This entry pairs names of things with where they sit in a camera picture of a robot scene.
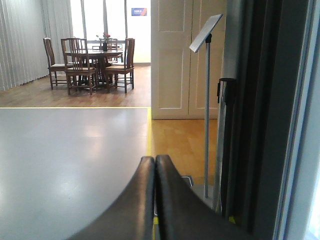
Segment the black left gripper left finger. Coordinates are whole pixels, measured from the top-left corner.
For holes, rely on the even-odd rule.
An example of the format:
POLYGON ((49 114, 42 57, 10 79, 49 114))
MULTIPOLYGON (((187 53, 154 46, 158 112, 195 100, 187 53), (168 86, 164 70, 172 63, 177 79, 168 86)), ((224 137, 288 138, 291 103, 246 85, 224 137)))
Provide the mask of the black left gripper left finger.
POLYGON ((153 238, 155 160, 143 156, 118 198, 70 240, 151 240, 153 238))

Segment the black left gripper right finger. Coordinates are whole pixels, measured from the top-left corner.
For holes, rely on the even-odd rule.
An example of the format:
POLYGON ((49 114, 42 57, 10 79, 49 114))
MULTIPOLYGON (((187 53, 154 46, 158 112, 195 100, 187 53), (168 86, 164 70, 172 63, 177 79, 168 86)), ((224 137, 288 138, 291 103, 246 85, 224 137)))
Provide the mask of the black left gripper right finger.
POLYGON ((181 178, 169 155, 155 158, 155 201, 162 240, 251 240, 210 209, 181 178))

